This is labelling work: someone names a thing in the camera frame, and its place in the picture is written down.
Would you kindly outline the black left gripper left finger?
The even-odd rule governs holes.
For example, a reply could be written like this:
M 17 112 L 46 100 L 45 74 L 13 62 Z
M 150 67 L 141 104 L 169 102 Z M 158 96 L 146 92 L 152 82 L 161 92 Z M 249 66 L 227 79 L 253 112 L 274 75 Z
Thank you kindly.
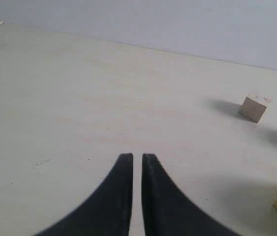
M 133 155 L 123 153 L 97 189 L 38 236 L 127 236 L 133 200 Z

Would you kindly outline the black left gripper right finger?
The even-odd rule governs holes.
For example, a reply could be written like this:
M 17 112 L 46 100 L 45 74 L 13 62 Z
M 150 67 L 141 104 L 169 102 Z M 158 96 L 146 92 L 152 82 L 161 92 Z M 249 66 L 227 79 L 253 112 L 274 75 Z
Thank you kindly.
M 141 204 L 147 236 L 234 236 L 176 186 L 157 156 L 143 154 Z

